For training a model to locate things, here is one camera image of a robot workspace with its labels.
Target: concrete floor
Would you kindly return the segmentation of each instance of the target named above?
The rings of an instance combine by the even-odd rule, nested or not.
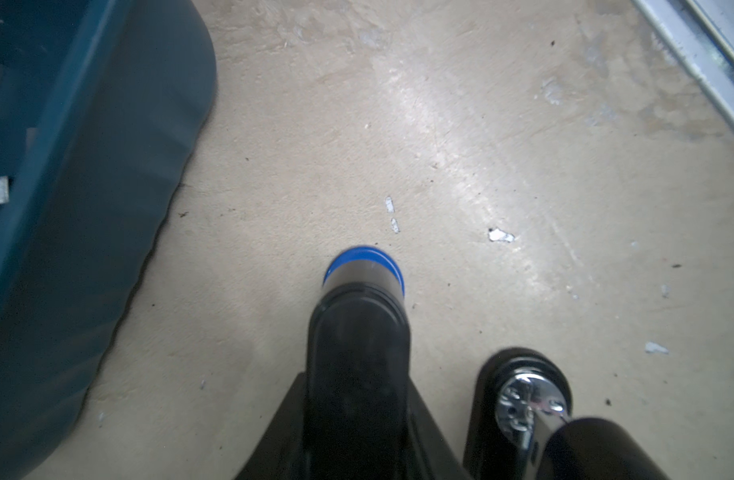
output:
[[[232,478],[355,244],[404,271],[411,376],[458,456],[479,368],[521,345],[672,478],[734,478],[734,135],[627,0],[197,7],[215,107],[82,417],[29,480]]]

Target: blue cap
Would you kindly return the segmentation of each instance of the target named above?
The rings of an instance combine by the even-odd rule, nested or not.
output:
[[[353,248],[349,248],[342,254],[336,256],[333,262],[329,264],[327,273],[324,274],[324,282],[327,281],[330,274],[339,266],[343,266],[348,262],[353,262],[355,260],[369,260],[370,262],[375,262],[376,264],[389,269],[389,272],[394,274],[394,277],[396,277],[397,281],[401,285],[401,296],[405,295],[405,279],[401,276],[399,265],[397,265],[396,262],[394,262],[394,259],[392,259],[386,252],[374,248],[373,246],[354,246]]]

